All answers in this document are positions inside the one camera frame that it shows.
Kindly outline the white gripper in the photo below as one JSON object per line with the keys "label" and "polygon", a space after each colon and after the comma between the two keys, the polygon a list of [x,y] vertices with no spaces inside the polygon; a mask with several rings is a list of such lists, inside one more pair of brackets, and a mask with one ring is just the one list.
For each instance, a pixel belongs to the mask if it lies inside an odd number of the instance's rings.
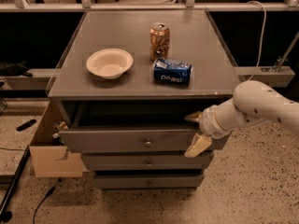
{"label": "white gripper", "polygon": [[231,132],[235,124],[235,109],[232,104],[213,105],[205,109],[203,114],[196,111],[184,119],[188,122],[199,122],[200,130],[204,133],[196,133],[184,153],[187,158],[195,158],[211,145],[212,138],[220,139]]}

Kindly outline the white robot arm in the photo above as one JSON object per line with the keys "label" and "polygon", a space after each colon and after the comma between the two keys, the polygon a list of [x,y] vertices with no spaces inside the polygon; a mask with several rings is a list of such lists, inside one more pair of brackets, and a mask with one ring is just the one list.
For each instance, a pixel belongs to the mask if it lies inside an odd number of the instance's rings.
{"label": "white robot arm", "polygon": [[194,135],[185,151],[187,158],[198,156],[213,140],[229,135],[233,129],[249,127],[263,120],[272,120],[299,134],[299,104],[256,80],[240,83],[228,101],[190,114],[185,119],[198,123],[201,131]]}

